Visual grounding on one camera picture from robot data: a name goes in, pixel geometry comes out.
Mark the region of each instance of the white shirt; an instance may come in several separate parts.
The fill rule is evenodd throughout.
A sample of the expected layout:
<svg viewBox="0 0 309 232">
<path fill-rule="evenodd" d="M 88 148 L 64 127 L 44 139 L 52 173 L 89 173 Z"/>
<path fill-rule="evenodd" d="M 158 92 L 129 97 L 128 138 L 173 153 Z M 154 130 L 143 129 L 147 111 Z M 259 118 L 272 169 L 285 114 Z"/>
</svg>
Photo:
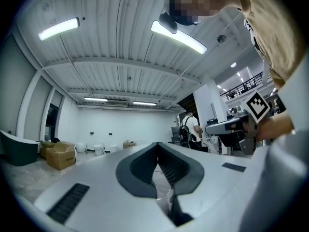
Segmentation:
<svg viewBox="0 0 309 232">
<path fill-rule="evenodd" d="M 201 139 L 199 138 L 199 134 L 194 130 L 194 126 L 198 126 L 198 122 L 197 122 L 197 119 L 194 118 L 194 117 L 189 117 L 189 116 L 186 116 L 184 117 L 183 119 L 183 126 L 185 125 L 185 121 L 188 119 L 187 123 L 186 123 L 186 126 L 189 128 L 189 131 L 190 131 L 190 134 L 193 134 L 195 137 L 197 137 L 197 140 L 196 142 L 200 142 Z"/>
</svg>

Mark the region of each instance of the railing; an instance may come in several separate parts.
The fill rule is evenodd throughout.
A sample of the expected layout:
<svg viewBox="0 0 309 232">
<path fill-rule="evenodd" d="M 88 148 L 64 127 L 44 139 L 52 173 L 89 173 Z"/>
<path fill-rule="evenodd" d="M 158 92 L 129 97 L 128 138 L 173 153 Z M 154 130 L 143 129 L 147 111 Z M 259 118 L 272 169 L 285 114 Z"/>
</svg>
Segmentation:
<svg viewBox="0 0 309 232">
<path fill-rule="evenodd" d="M 254 76 L 253 78 L 249 79 L 246 82 L 238 85 L 237 87 L 230 89 L 226 93 L 222 94 L 222 99 L 227 102 L 230 99 L 233 99 L 239 95 L 242 95 L 249 90 L 259 86 L 262 83 L 263 72 L 259 73 L 258 75 Z"/>
</svg>

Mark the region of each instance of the backpack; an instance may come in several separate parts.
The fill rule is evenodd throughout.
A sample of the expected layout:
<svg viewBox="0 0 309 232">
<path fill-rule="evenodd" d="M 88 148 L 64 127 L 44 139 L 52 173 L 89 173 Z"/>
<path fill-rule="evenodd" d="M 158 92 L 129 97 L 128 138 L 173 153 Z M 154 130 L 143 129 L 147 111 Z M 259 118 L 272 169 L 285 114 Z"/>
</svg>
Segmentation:
<svg viewBox="0 0 309 232">
<path fill-rule="evenodd" d="M 190 117 L 187 118 L 184 125 L 183 125 L 183 122 L 182 122 L 181 126 L 179 128 L 178 133 L 179 133 L 179 138 L 180 138 L 180 146 L 189 147 L 189 141 L 191 141 L 191 139 L 192 139 L 189 128 L 186 125 L 189 118 Z"/>
</svg>

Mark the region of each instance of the beige sleeve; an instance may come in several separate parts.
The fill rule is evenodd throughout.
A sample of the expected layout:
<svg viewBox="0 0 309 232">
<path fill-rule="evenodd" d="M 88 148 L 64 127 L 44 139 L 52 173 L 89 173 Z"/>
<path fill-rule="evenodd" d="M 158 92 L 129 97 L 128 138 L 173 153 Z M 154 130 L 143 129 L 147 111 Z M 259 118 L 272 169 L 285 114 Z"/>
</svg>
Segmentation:
<svg viewBox="0 0 309 232">
<path fill-rule="evenodd" d="M 280 90 L 285 84 L 285 81 L 276 73 L 276 71 L 272 67 L 269 68 L 269 73 L 272 80 L 274 81 L 275 87 L 277 88 L 277 90 Z"/>
</svg>

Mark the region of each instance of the black rubber pad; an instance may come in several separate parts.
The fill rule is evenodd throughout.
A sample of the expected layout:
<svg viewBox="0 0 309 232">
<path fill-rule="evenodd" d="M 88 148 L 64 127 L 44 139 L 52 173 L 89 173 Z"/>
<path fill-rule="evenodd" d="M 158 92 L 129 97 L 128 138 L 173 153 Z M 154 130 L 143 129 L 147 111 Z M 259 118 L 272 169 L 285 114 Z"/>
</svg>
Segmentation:
<svg viewBox="0 0 309 232">
<path fill-rule="evenodd" d="M 246 169 L 246 167 L 227 163 L 227 162 L 225 164 L 223 164 L 222 167 L 233 169 L 233 170 L 236 170 L 236 171 L 239 171 L 239 172 L 242 172 L 242 173 L 245 172 L 245 169 Z"/>
<path fill-rule="evenodd" d="M 89 186 L 75 184 L 47 214 L 57 222 L 64 224 L 85 196 L 88 189 Z"/>
</svg>

